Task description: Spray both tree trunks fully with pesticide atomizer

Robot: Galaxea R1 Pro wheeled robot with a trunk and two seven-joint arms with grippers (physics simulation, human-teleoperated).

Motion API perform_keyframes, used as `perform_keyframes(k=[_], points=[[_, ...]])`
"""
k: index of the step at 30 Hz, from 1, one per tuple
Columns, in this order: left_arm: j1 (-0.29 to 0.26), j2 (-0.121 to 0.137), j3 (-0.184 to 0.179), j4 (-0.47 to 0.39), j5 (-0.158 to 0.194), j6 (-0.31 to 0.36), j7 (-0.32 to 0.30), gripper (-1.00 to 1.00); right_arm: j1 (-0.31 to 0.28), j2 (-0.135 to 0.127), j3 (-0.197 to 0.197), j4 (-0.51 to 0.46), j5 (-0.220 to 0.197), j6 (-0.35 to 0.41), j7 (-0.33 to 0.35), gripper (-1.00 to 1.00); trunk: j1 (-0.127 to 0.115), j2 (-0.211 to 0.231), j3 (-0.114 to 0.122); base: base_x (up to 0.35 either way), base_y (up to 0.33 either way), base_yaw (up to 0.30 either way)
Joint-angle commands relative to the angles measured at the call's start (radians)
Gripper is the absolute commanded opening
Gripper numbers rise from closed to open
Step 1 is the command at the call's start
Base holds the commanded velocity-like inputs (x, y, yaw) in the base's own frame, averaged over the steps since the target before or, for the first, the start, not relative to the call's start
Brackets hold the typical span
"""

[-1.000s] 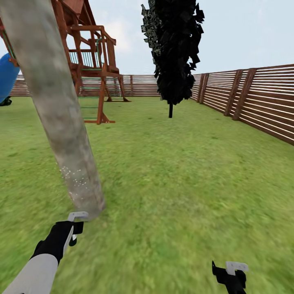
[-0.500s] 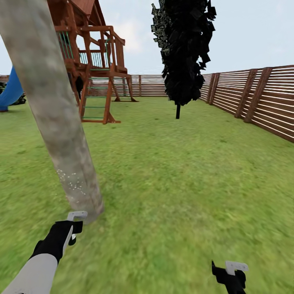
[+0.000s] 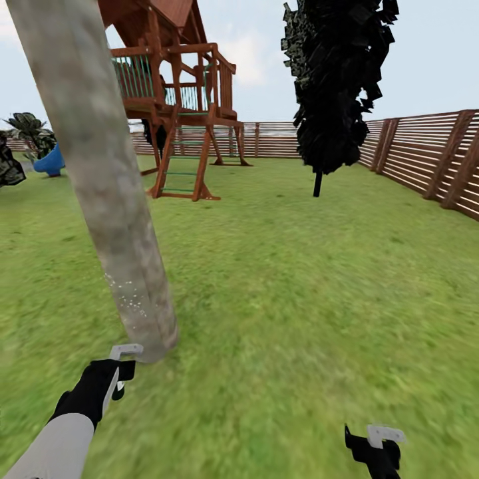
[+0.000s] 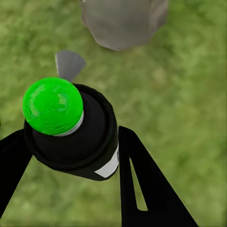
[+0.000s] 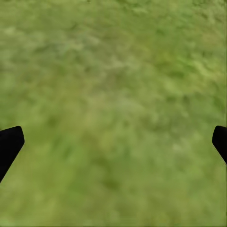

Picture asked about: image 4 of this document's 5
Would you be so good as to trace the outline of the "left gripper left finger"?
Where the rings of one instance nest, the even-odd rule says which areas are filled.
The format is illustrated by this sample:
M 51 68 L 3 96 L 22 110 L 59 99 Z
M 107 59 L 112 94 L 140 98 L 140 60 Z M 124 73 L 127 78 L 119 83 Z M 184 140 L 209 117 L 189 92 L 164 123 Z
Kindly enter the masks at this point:
M 0 218 L 32 156 L 24 128 L 0 140 Z

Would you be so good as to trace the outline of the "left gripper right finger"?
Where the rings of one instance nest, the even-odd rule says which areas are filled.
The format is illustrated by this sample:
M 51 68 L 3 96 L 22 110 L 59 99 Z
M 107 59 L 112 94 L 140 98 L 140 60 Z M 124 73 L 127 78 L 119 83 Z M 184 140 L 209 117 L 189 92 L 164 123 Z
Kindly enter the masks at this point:
M 137 134 L 118 128 L 122 227 L 198 227 Z M 137 208 L 134 165 L 148 211 Z

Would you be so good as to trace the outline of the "pesticide atomizer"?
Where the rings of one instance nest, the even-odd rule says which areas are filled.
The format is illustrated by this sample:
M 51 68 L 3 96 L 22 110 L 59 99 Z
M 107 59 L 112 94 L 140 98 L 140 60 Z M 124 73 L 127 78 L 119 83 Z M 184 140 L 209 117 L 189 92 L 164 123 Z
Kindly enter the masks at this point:
M 71 82 L 86 65 L 68 50 L 55 55 L 58 77 L 39 79 L 24 93 L 24 139 L 51 169 L 109 180 L 120 167 L 114 110 L 97 90 Z

